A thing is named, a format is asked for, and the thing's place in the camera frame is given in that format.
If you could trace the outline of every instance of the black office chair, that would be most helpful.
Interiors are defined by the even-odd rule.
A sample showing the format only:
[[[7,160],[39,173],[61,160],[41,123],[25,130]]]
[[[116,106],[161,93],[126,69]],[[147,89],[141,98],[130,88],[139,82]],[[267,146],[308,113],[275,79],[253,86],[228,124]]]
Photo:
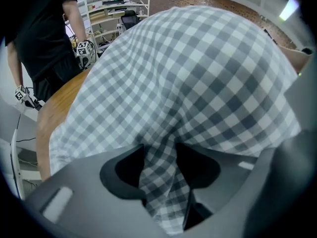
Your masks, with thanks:
[[[127,30],[140,22],[136,12],[133,10],[126,10],[121,20]]]

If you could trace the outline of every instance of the table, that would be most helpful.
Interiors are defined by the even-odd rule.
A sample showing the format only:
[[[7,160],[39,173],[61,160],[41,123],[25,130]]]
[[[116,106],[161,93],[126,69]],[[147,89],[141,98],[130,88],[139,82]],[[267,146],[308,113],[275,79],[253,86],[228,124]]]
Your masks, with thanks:
[[[87,77],[87,69],[63,85],[41,108],[36,132],[36,156],[38,168],[45,181],[51,176],[49,141],[52,132],[65,121],[69,108]]]

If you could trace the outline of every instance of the person's arm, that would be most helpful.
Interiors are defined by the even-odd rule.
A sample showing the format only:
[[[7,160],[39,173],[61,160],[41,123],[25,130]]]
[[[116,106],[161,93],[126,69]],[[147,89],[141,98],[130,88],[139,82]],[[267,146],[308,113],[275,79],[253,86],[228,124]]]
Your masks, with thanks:
[[[8,64],[16,86],[23,86],[22,64],[18,58],[18,53],[13,42],[7,45]]]
[[[73,29],[78,42],[83,42],[87,39],[84,21],[82,16],[80,15],[77,1],[65,1],[63,3],[63,10],[65,15],[67,16],[70,26]]]

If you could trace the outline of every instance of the tablecloth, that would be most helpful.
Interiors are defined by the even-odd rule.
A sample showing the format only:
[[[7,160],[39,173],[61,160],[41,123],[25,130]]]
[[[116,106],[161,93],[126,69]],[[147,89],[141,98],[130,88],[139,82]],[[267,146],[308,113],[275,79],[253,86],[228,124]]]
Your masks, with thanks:
[[[175,141],[259,156],[299,131],[283,96],[296,77],[269,36],[236,14],[207,6],[157,13],[117,38],[90,71],[51,136],[51,173],[142,143],[146,209],[168,234],[180,233],[189,187]]]

